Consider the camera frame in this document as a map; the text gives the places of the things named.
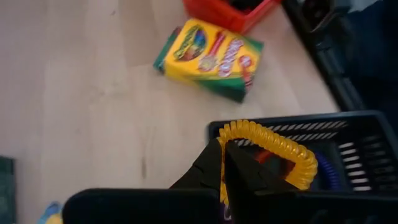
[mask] dark green object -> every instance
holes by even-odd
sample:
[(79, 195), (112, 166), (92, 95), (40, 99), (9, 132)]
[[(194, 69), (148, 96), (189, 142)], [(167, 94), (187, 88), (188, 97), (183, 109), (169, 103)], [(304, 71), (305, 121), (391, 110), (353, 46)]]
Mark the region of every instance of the dark green object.
[(0, 157), (0, 223), (16, 223), (14, 160)]

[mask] floor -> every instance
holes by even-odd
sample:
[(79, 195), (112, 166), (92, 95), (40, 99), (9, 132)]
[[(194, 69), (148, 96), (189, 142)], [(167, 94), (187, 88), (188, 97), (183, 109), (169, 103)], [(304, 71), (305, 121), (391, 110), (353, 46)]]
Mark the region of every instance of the floor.
[(281, 7), (243, 104), (151, 66), (181, 0), (0, 0), (0, 154), (16, 159), (18, 223), (90, 187), (166, 188), (219, 119), (337, 111)]

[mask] red container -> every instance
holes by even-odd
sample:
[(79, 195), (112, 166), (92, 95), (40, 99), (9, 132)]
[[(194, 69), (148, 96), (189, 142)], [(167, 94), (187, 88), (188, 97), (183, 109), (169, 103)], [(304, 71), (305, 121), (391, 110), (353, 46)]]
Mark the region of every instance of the red container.
[(224, 0), (183, 0), (187, 12), (195, 18), (245, 33), (281, 0), (264, 0), (255, 10), (245, 14)]

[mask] yellow spiral keychain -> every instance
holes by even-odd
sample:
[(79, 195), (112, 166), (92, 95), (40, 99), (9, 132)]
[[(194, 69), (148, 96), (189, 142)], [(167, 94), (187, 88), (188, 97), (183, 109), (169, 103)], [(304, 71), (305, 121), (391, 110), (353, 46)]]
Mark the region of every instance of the yellow spiral keychain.
[(234, 139), (248, 139), (269, 152), (294, 162), (295, 166), (285, 180), (300, 190), (307, 190), (317, 174), (318, 161), (314, 153), (305, 146), (286, 139), (253, 121), (232, 121), (220, 129), (220, 136), (217, 138), (221, 145), (222, 155), (220, 200), (227, 206), (229, 201), (224, 182), (225, 144)]

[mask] plastic bin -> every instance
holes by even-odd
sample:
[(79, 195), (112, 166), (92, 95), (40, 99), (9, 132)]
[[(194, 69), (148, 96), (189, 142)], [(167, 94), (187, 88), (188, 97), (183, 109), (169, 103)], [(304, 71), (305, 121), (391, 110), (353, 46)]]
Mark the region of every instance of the plastic bin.
[[(396, 194), (398, 192), (398, 144), (389, 123), (378, 111), (282, 118), (250, 119), (297, 141), (310, 150), (337, 152), (349, 191)], [(208, 125), (208, 137), (229, 121)], [(258, 147), (245, 139), (235, 140), (243, 149)]]
[(198, 19), (245, 33), (281, 0), (264, 0), (255, 10), (245, 14), (223, 0), (183, 0), (187, 12)]

